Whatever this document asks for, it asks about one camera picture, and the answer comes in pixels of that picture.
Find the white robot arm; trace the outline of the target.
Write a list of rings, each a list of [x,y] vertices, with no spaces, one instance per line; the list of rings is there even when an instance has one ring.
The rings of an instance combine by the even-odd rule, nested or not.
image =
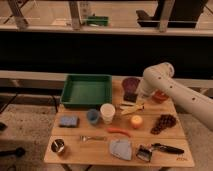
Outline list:
[[[139,95],[149,97],[160,90],[213,131],[213,99],[175,81],[174,72],[173,65],[168,62],[147,67],[138,87]]]

